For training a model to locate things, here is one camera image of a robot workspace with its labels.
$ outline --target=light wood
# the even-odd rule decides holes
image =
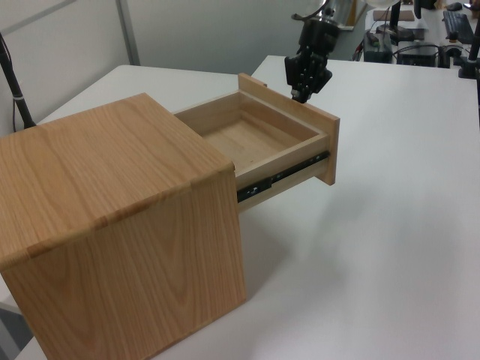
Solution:
[[[201,109],[198,106],[192,106],[175,115],[189,128],[203,136],[216,128],[240,120],[240,113],[237,110],[240,102],[241,95],[235,91],[205,102]]]
[[[271,188],[258,193],[258,195],[252,196],[250,199],[246,199],[238,204],[238,210],[240,212],[244,212],[249,208],[263,203],[264,201],[283,193],[285,190],[293,188],[294,186],[304,182],[313,177],[321,176],[327,170],[327,163],[328,161],[322,160],[319,163],[315,163],[303,170],[296,172],[295,174],[280,180],[279,182],[275,182]]]
[[[146,94],[6,136],[0,139],[0,270],[231,166]]]
[[[330,153],[326,171],[317,171],[315,176],[333,184],[339,119],[288,99],[248,75],[240,74],[238,85],[237,93],[175,114],[232,159],[237,190],[325,151]],[[287,189],[277,185],[276,191],[263,193],[261,199],[277,194],[281,188]]]
[[[275,91],[265,87],[259,80],[252,79],[246,74],[238,75],[238,87],[242,92],[248,93],[259,101],[269,104],[277,111],[287,114],[292,120],[311,125],[329,136],[328,149],[330,157],[325,175],[319,177],[328,185],[335,183],[335,170],[337,166],[338,129],[340,119],[325,111],[311,106],[309,103],[299,103],[288,99]]]
[[[245,300],[232,161],[145,94],[0,139],[0,266],[49,360],[143,360]]]
[[[318,135],[282,152],[278,152],[263,161],[254,163],[235,173],[237,189],[245,188],[249,184],[258,182],[325,152],[328,150],[328,144],[329,138],[327,136]]]
[[[346,26],[355,26],[357,18],[357,0],[352,1],[352,7],[350,8],[350,13],[348,19],[346,20]]]
[[[147,359],[245,300],[232,172],[3,276],[50,360]]]

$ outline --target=computer mouse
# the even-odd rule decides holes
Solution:
[[[453,4],[447,5],[445,9],[448,11],[459,11],[462,10],[462,4],[460,2],[454,2]]]

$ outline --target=white wall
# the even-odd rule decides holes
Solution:
[[[267,55],[295,55],[314,0],[127,0],[141,65],[253,73]]]
[[[116,0],[76,0],[4,39],[35,122],[116,66],[128,64]],[[0,136],[13,130],[11,107],[0,72]]]

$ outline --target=cabinet top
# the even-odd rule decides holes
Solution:
[[[147,94],[0,139],[0,270],[189,191],[230,159]]]

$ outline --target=desk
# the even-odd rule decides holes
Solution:
[[[446,5],[452,4],[454,2],[456,2],[456,1],[455,0],[444,1],[444,3]],[[401,10],[402,11],[404,11],[404,10],[413,11],[413,6],[412,5],[402,5]],[[439,10],[427,10],[427,9],[423,9],[423,8],[421,9],[421,18],[428,25],[428,30],[425,31],[425,39],[423,41],[429,42],[429,43],[432,43],[432,44],[436,44],[436,45],[440,45],[440,44],[443,43],[443,41],[446,40],[447,31],[446,31],[445,23],[443,22],[443,11],[444,10],[445,9],[439,9]],[[457,13],[462,13],[462,14],[467,15],[467,17],[469,19],[470,26],[472,27],[472,30],[475,32],[477,19],[472,18],[472,11],[467,10],[466,8],[463,7],[462,10],[457,11]],[[371,14],[372,13],[370,11],[367,14],[367,17],[370,15],[370,19],[373,16]],[[381,24],[383,24],[383,22],[381,22],[381,21],[376,22],[376,24],[373,25],[373,28],[371,29],[371,31],[374,33],[375,30],[377,29],[377,26],[381,25]],[[368,30],[368,29],[370,29],[370,26],[368,25],[368,21],[366,20],[365,21],[365,30]],[[469,51],[470,51],[470,47],[471,47],[471,45],[468,45],[468,44],[463,45],[463,48],[467,49]],[[464,50],[463,53],[462,53],[462,56],[468,56],[468,52]]]
[[[341,117],[337,184],[311,179],[243,213],[247,303],[155,360],[480,359],[476,83],[445,69],[328,67],[310,103]],[[290,92],[282,58],[254,76]],[[185,81],[193,90],[177,91]],[[119,67],[47,121],[141,91],[174,111],[235,81]],[[461,103],[433,90],[443,81]],[[32,341],[18,359],[45,358]]]

